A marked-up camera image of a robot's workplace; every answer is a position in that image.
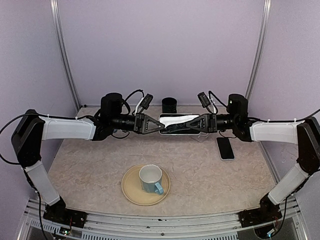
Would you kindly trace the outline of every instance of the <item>black container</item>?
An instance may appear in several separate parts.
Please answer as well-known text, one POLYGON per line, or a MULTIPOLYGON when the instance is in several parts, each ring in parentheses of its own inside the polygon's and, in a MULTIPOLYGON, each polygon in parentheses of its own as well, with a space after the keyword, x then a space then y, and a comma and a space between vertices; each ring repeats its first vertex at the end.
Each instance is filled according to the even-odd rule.
POLYGON ((162 99, 162 113, 163 114, 176 114, 177 113, 177 100, 173 97, 166 97, 162 99))

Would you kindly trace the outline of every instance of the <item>table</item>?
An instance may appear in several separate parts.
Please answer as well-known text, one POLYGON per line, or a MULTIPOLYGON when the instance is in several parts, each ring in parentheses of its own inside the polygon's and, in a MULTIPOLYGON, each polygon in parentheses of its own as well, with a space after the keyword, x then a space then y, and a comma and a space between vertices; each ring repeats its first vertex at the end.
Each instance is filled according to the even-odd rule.
MULTIPOLYGON (((78 116, 98 108, 82 108, 78 116)), ((180 106, 178 113, 203 114, 201 106, 180 106)), ((158 119, 160 106, 145 114, 158 119)), ((234 161, 221 161, 219 134, 202 143, 191 136, 131 133, 125 139, 104 141, 65 139, 49 170, 49 177, 67 207, 82 211, 135 216, 189 216, 243 210, 259 206, 275 185, 256 142, 230 139, 234 161), (153 206, 138 206, 121 190, 125 172, 134 165, 156 164, 171 179, 168 196, 153 206)))

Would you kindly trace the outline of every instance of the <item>phone screen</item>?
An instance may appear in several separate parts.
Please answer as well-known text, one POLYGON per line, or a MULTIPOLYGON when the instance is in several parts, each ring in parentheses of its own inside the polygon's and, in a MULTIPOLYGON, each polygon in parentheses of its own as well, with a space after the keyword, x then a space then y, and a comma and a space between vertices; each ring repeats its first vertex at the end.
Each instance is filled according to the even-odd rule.
POLYGON ((160 130, 161 134, 168 135, 198 135, 199 131, 186 126, 186 122, 199 117, 197 114, 179 114, 179 113, 162 113, 159 116, 159 122, 165 125, 160 130))
POLYGON ((235 155, 232 150, 230 140, 227 137, 217 137, 216 143, 219 148, 220 157, 222 160, 234 160, 235 155))

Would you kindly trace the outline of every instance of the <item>purple wall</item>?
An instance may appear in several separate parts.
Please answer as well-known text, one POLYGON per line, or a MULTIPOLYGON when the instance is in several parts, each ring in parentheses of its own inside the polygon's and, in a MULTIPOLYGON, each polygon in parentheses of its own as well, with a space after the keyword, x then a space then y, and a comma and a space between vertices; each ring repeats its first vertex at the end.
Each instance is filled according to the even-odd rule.
MULTIPOLYGON (((0 1, 0 126, 33 108, 40 113, 76 113, 49 1, 0 1)), ((10 137, 16 123, 0 136, 1 154, 17 161, 10 137)), ((60 141, 44 142, 42 160, 49 168, 60 141)), ((0 160, 0 238, 14 239, 32 190, 19 166, 0 160)))
MULTIPOLYGON (((303 118, 320 108, 320 2, 272 1, 265 46, 250 100, 252 117, 303 118)), ((265 142, 280 177, 294 165, 291 144, 265 142)), ((320 236, 320 174, 297 194, 312 240, 320 236)))
POLYGON ((167 96, 199 104, 197 94, 209 89, 225 102, 245 94, 263 8, 263 0, 60 1, 81 103, 137 88, 153 104, 167 96))

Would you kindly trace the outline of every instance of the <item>saucer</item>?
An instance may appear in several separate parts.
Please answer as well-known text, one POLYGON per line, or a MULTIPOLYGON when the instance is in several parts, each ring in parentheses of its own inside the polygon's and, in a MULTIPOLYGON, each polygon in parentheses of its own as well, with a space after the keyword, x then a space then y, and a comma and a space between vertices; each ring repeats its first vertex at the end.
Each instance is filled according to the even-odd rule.
POLYGON ((140 169, 146 164, 140 164, 131 167, 123 176, 121 188, 124 196, 132 203, 140 206, 151 206, 161 202, 169 193, 171 182, 166 171, 162 170, 162 195, 156 193, 147 193, 143 191, 139 178, 140 169))

